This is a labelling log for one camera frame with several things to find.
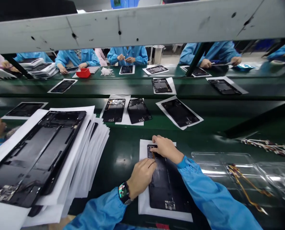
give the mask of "blue uniform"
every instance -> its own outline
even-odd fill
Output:
[[[249,209],[233,199],[226,187],[204,175],[192,159],[184,157],[177,167],[195,204],[206,216],[212,230],[262,230]],[[125,209],[116,187],[99,198],[88,201],[84,211],[66,225],[64,230],[143,229],[119,224]]]
[[[100,61],[93,49],[82,49],[82,60],[80,60],[74,50],[60,50],[55,59],[55,64],[61,63],[64,67],[71,61],[74,66],[79,66],[84,62],[88,63],[88,66],[101,66]]]
[[[136,58],[134,63],[127,63],[124,60],[118,61],[117,56],[123,54],[125,59],[129,57]],[[148,55],[145,46],[129,46],[129,49],[124,47],[112,47],[107,55],[107,59],[111,65],[118,62],[118,65],[146,65]]]
[[[180,64],[190,65],[197,53],[201,43],[187,43],[183,49],[180,57]],[[201,57],[198,65],[201,64],[203,59],[220,60],[224,63],[229,63],[233,57],[241,57],[241,55],[234,49],[233,42],[215,42],[208,53]]]
[[[17,62],[20,62],[26,58],[43,58],[46,63],[53,62],[45,52],[17,53],[17,56],[14,59]]]
[[[272,61],[274,59],[285,61],[285,57],[282,57],[283,54],[285,54],[285,45],[272,54],[268,55],[267,59],[269,61]]]

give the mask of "stack of phone frames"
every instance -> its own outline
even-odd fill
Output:
[[[241,95],[242,93],[226,80],[208,80],[209,83],[221,94],[224,95]]]
[[[150,207],[191,213],[190,194],[176,165],[158,153],[150,151],[157,145],[148,145],[148,158],[155,159],[155,169],[149,184]]]
[[[64,93],[75,82],[76,80],[70,80],[70,79],[63,80],[62,82],[58,83],[53,89],[51,89],[49,93]]]
[[[158,65],[158,66],[151,67],[151,68],[146,68],[145,70],[150,75],[169,71],[166,67],[162,65]]]
[[[30,69],[44,63],[43,58],[25,58],[18,62],[24,69]]]
[[[142,98],[130,100],[127,112],[132,124],[152,119]]]
[[[165,78],[152,79],[152,84],[156,93],[172,93],[172,89]]]
[[[30,208],[50,194],[86,116],[49,111],[0,162],[0,202]]]
[[[123,65],[120,68],[119,74],[134,74],[135,66],[134,65]]]
[[[178,99],[164,102],[162,106],[180,127],[190,125],[200,120]]]
[[[189,68],[189,66],[181,66],[181,69],[183,69],[186,72],[188,71],[188,68]],[[200,67],[196,67],[191,75],[194,77],[210,77],[210,76],[212,76]]]
[[[125,99],[109,99],[104,113],[104,122],[121,122],[124,111]]]
[[[14,109],[8,112],[5,116],[10,117],[31,117],[38,109],[43,108],[46,103],[26,103],[22,102]]]

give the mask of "green workbench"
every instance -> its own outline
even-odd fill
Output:
[[[0,117],[22,101],[48,102],[44,109],[94,105],[95,113],[99,116],[107,98],[0,98]],[[184,131],[177,128],[155,105],[158,101],[160,99],[145,99],[153,119],[145,122],[144,126],[106,123],[110,127],[110,137],[103,151],[91,192],[88,194],[88,198],[75,199],[69,214],[79,214],[89,199],[99,197],[127,180],[134,164],[139,160],[139,140],[150,140],[154,134],[162,135],[177,142],[178,149],[187,157],[191,157],[191,152],[238,152],[250,154],[255,162],[285,162],[285,157],[218,135],[237,124],[285,104],[285,101],[184,99],[182,102],[204,119],[203,122]],[[9,128],[24,123],[22,120],[5,121]],[[272,141],[282,143],[281,141],[285,141],[285,120],[273,122],[271,126],[261,127],[259,131],[261,138],[269,138]],[[270,216],[261,214],[252,207],[249,209],[264,229],[285,229],[285,207],[268,208],[266,211]],[[155,227],[155,223],[161,223],[169,225],[170,229],[207,229],[207,222],[199,210],[196,210],[194,223],[138,215],[137,199],[127,208],[122,222],[150,227]]]
[[[285,100],[285,67],[272,70],[269,63],[264,63],[259,70],[240,73],[229,69],[227,73],[212,73],[213,76],[227,75],[236,84],[249,93],[240,96],[220,95],[204,78],[184,77],[178,65],[169,65],[171,71],[154,76],[147,76],[142,68],[136,66],[135,74],[124,77],[103,77],[97,71],[90,79],[78,79],[63,94],[48,94],[63,76],[57,74],[50,80],[0,80],[0,97],[72,97],[72,98],[108,98],[110,94],[126,94],[143,98],[168,98],[169,95],[155,95],[151,78],[174,76],[178,98],[184,99],[229,99],[229,100]]]

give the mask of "white paper sheet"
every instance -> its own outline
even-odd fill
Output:
[[[84,137],[86,137],[83,140],[84,146],[82,148],[82,153],[81,153],[81,156],[80,156],[79,161],[77,163],[77,167],[75,169],[75,173],[74,173],[73,178],[72,178],[71,187],[70,187],[70,190],[69,190],[68,195],[67,195],[67,197],[72,197],[73,199],[75,197],[75,192],[78,189],[78,184],[79,184],[79,181],[81,179],[82,171],[84,169],[83,164],[84,164],[89,140],[91,137],[91,130],[92,130],[92,126],[94,124],[94,119],[95,119],[95,114],[92,116],[90,124],[88,125],[88,128],[86,129],[86,132],[84,134]]]
[[[192,111],[187,105],[185,105],[183,102],[182,104],[186,106],[186,108],[188,108],[198,119],[199,121],[195,122],[195,123],[192,123],[190,125],[187,125],[187,126],[183,126],[183,127],[180,127],[175,121],[174,119],[170,116],[170,114],[167,112],[167,110],[165,110],[165,108],[162,106],[162,103],[164,102],[168,102],[168,101],[172,101],[174,99],[177,99],[177,96],[173,96],[173,97],[170,97],[166,100],[163,100],[163,101],[160,101],[160,102],[157,102],[156,105],[164,112],[164,114],[180,129],[182,130],[185,130],[187,127],[189,126],[193,126],[193,125],[196,125],[202,121],[204,121],[204,119],[202,117],[200,117],[198,114],[196,114],[194,111]]]
[[[39,109],[44,108],[48,104],[48,102],[21,102],[20,104],[22,104],[22,103],[33,103],[33,104],[34,103],[38,103],[38,104],[43,103],[43,105]],[[5,115],[5,116],[2,116],[1,118],[2,119],[14,119],[14,120],[28,120],[30,117],[17,117],[17,116],[6,116]]]
[[[127,112],[127,107],[126,107],[125,114],[122,116],[122,121],[121,122],[116,122],[115,124],[116,125],[138,125],[138,126],[143,126],[144,122],[142,121],[142,122],[139,122],[139,123],[136,123],[136,124],[132,124],[131,120],[130,120],[129,113]]]
[[[85,198],[88,196],[90,181],[93,180],[92,178],[94,178],[104,146],[107,142],[109,129],[103,124],[102,119],[96,118],[95,122],[99,125],[92,136],[86,156],[83,160],[81,178],[79,178],[78,184],[75,184],[75,179],[73,179],[73,183],[71,183],[70,191],[75,190],[76,194],[74,196],[69,192],[64,209],[62,211],[63,217],[69,212],[69,208],[74,197]]]
[[[139,160],[142,160],[148,157],[147,146],[152,145],[152,144],[153,144],[152,141],[140,140]],[[161,216],[161,217],[167,217],[167,218],[172,218],[172,219],[179,219],[183,221],[193,222],[191,213],[151,208],[149,187],[147,187],[146,190],[138,196],[138,214],[139,215],[147,214],[147,215],[153,215],[153,216]]]
[[[148,75],[155,75],[155,74],[160,74],[160,73],[165,73],[165,72],[169,72],[169,70],[166,70],[166,71],[162,71],[162,72],[159,72],[159,73],[150,73],[149,71],[147,71],[148,68],[152,68],[152,67],[156,67],[156,66],[159,66],[159,65],[147,65],[146,68],[142,69],[146,74]]]
[[[247,94],[248,92],[246,90],[244,90],[242,87],[240,87],[239,85],[237,85],[234,81],[232,81],[231,79],[229,79],[228,77],[224,76],[224,77],[214,77],[214,78],[206,78],[206,80],[225,80],[226,82],[228,82],[229,84],[231,84],[233,87],[235,87],[235,89],[237,89],[238,91],[240,91],[242,94]]]
[[[73,83],[72,85],[74,85],[74,84],[77,82],[76,79],[67,79],[67,78],[65,78],[65,79],[63,79],[62,81],[60,81],[57,85],[55,85],[53,88],[51,88],[51,89],[48,91],[48,93],[54,93],[54,92],[52,92],[52,90],[55,89],[58,85],[60,85],[60,84],[61,84],[63,81],[65,81],[65,80],[67,80],[67,81],[74,81],[74,83]]]
[[[154,94],[167,94],[167,95],[176,95],[177,94],[177,91],[175,90],[175,85],[174,85],[174,82],[173,82],[173,78],[166,78],[166,81],[168,82],[172,92],[171,93],[156,93],[155,92],[155,89],[153,87],[153,92]]]
[[[65,164],[63,165],[63,168],[61,170],[61,173],[57,179],[57,182],[54,186],[53,191],[46,196],[40,197],[40,199],[37,202],[37,205],[55,205],[57,204],[57,199],[61,193],[61,190],[63,188],[63,185],[66,182],[66,178],[69,173],[74,174],[74,169],[76,168],[76,165],[78,163],[78,160],[80,158],[81,154],[81,142],[83,140],[83,137],[85,135],[86,128],[88,126],[88,123],[93,116],[94,112],[94,106],[87,106],[87,107],[76,107],[76,108],[51,108],[51,111],[86,111],[86,117],[81,125],[81,128],[74,140],[74,143],[71,147],[71,150],[68,154],[68,157],[66,159]]]
[[[35,217],[27,217],[22,227],[59,223],[64,205],[50,205],[41,210]]]
[[[185,72],[187,72],[187,70],[185,69],[185,67],[189,67],[189,65],[183,65],[183,66],[180,66],[180,68],[183,70],[183,71],[185,71]],[[211,77],[212,75],[210,75],[208,72],[206,72],[207,73],[207,75],[204,75],[204,76],[196,76],[196,75],[194,75],[193,73],[191,74],[193,77]]]
[[[105,137],[104,137],[104,140],[102,142],[102,144],[100,145],[98,151],[99,151],[99,154],[97,155],[97,158],[95,159],[95,162],[96,162],[96,166],[94,167],[93,169],[93,173],[92,173],[92,177],[91,177],[91,180],[90,180],[90,185],[89,185],[89,191],[91,190],[92,188],[92,184],[93,184],[93,180],[94,180],[94,177],[95,177],[95,173],[98,169],[98,165],[99,165],[99,162],[100,162],[100,159],[102,157],[102,153],[103,153],[103,150],[105,148],[105,145],[107,143],[107,140],[109,138],[109,128],[107,129],[106,133],[105,133]]]
[[[134,74],[135,73],[135,66],[134,65],[132,65],[132,67],[133,67],[133,72],[132,73],[121,73],[122,66],[120,68],[119,75],[126,75],[126,74]]]
[[[0,229],[20,230],[29,209],[0,202]]]
[[[126,113],[128,105],[129,105],[131,96],[130,95],[111,94],[109,99],[125,99],[125,105],[124,105],[124,108],[123,108],[123,115],[122,115],[122,120],[123,120],[123,118],[125,117],[125,113]],[[101,111],[100,118],[102,118],[102,116],[103,116],[103,113],[104,113],[106,105],[107,105],[107,103],[104,105],[104,107],[103,107],[103,109]]]

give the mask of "clear plastic tray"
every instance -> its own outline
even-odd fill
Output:
[[[265,174],[267,180],[280,191],[282,198],[285,200],[285,162],[260,162],[257,165]]]
[[[234,176],[228,171],[229,164],[235,164],[240,172],[248,178],[257,188],[265,189],[273,196],[267,197],[254,189],[245,179],[240,182],[250,200],[261,207],[282,207],[276,192],[272,189],[265,175],[260,172],[257,164],[247,153],[214,153],[214,152],[192,152],[193,160],[201,167],[202,172],[213,181],[224,185],[237,201],[252,206],[246,199],[241,187],[236,183]]]

